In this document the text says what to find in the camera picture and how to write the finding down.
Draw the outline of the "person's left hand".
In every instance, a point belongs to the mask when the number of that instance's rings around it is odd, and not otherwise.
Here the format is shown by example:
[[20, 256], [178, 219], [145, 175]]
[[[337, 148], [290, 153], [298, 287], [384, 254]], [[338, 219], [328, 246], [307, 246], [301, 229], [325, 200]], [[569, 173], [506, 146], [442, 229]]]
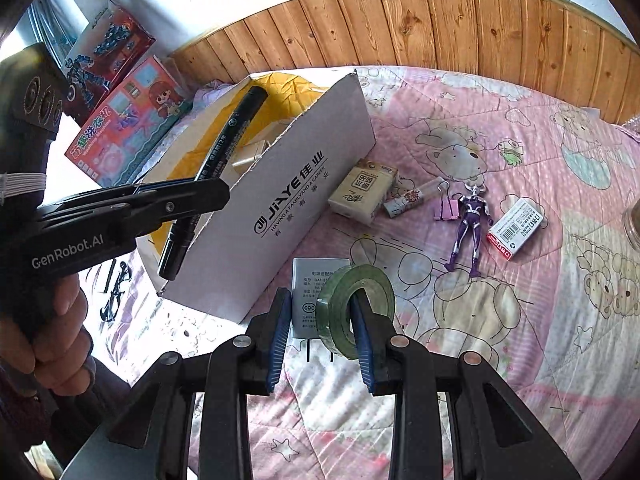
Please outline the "person's left hand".
[[92, 339], [84, 329], [88, 300], [78, 274], [55, 284], [52, 301], [55, 318], [29, 342], [18, 326], [1, 318], [1, 359], [23, 374], [34, 374], [37, 382], [58, 396], [85, 393], [92, 373], [85, 366]]

